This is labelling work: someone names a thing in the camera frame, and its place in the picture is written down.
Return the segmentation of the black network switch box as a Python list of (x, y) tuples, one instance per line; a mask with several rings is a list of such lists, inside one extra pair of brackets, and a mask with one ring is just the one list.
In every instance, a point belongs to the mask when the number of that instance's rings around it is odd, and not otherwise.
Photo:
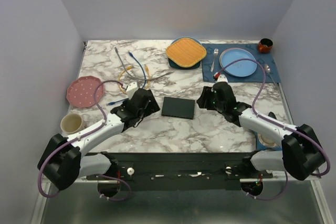
[(174, 118), (193, 119), (195, 101), (191, 99), (164, 97), (161, 110), (162, 116)]

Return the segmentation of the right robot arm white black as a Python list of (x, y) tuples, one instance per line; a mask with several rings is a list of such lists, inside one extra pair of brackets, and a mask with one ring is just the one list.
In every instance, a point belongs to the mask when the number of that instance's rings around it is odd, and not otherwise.
[(227, 82), (204, 86), (196, 102), (199, 108), (216, 111), (227, 122), (257, 132), (281, 146), (279, 151), (257, 151), (248, 157), (241, 165), (246, 177), (277, 170), (305, 180), (323, 164), (327, 164), (325, 172), (329, 172), (329, 159), (310, 126), (286, 124), (257, 112), (253, 105), (238, 102)]

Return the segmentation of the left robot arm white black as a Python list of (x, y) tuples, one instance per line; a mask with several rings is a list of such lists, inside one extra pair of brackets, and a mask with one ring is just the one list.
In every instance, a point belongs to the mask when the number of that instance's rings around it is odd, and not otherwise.
[(65, 190), (83, 176), (100, 174), (104, 179), (116, 175), (116, 166), (107, 155), (88, 153), (105, 140), (135, 127), (160, 107), (151, 90), (137, 89), (131, 99), (111, 110), (104, 119), (78, 132), (63, 137), (54, 135), (38, 163), (38, 182), (48, 178), (58, 190)]

